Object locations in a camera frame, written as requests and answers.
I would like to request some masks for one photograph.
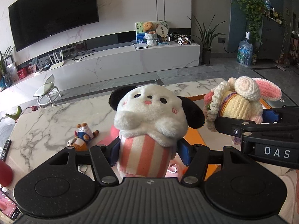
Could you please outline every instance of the potted plant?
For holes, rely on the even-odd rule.
[[[2,80],[4,80],[5,86],[10,87],[12,82],[9,76],[7,75],[6,67],[7,67],[7,57],[10,56],[11,52],[13,50],[13,47],[9,47],[6,49],[6,51],[1,53],[0,51],[0,71],[3,76]]]
[[[226,35],[226,34],[222,34],[222,33],[217,33],[215,34],[215,30],[216,28],[226,22],[226,21],[223,21],[219,24],[217,24],[214,28],[211,28],[211,23],[215,17],[215,15],[213,16],[210,24],[209,24],[209,27],[206,29],[206,26],[204,25],[204,23],[202,23],[203,26],[200,26],[200,23],[198,22],[197,18],[193,16],[193,18],[195,19],[196,23],[196,27],[198,28],[199,32],[200,32],[200,36],[201,38],[200,41],[202,43],[202,59],[201,59],[201,64],[202,65],[206,65],[206,66],[209,66],[210,65],[210,58],[211,58],[211,46],[212,46],[212,41],[213,39],[215,39],[217,36],[222,36],[222,35]]]

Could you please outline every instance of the gray cabinet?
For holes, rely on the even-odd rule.
[[[264,16],[260,30],[258,59],[278,60],[280,57],[285,28],[276,21]]]

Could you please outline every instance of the television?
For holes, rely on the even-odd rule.
[[[99,21],[97,0],[18,0],[8,10],[16,51]]]

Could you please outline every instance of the metal screw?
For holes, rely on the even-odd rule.
[[[252,133],[251,132],[244,132],[243,135],[250,136],[250,135],[252,135]]]
[[[106,176],[102,178],[102,182],[105,184],[112,184],[116,181],[116,178],[113,176]]]
[[[198,178],[194,177],[194,176],[188,176],[184,178],[184,182],[186,184],[195,184],[198,181]]]

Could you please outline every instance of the chair seat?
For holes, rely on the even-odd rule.
[[[42,85],[35,92],[34,97],[41,97],[41,96],[46,95],[48,92],[50,92],[53,89],[53,87],[54,87],[54,83],[53,82],[46,83],[46,84]]]

